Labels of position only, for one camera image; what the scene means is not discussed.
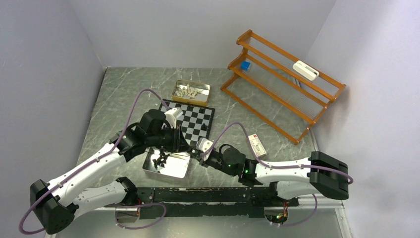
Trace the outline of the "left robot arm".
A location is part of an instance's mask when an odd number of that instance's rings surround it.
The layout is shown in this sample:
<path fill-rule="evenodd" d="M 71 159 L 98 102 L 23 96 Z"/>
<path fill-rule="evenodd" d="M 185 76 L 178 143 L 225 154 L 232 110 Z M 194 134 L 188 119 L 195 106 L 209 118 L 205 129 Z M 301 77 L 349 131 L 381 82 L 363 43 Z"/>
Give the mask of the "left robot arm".
<path fill-rule="evenodd" d="M 96 154 L 69 172 L 45 182 L 38 180 L 30 186 L 31 210 L 47 234 L 56 234 L 77 217 L 109 204 L 138 205 L 137 187 L 127 177 L 117 178 L 108 185 L 90 185 L 112 169 L 127 164 L 134 157 L 154 147 L 164 153 L 191 150 L 185 140 L 178 118 L 180 108 L 166 112 L 151 109 L 139 122 L 118 132 Z"/>

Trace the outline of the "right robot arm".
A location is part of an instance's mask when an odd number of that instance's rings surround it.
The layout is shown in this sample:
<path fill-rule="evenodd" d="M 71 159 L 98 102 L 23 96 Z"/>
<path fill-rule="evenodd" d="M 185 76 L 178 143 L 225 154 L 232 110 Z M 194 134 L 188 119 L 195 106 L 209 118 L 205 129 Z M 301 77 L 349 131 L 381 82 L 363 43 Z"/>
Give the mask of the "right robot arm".
<path fill-rule="evenodd" d="M 223 152 L 209 152 L 203 164 L 237 177 L 239 183 L 248 187 L 274 184 L 267 192 L 272 205 L 315 193 L 335 200 L 349 198 L 347 164 L 320 151 L 299 160 L 267 162 L 248 159 L 236 148 L 229 147 Z"/>

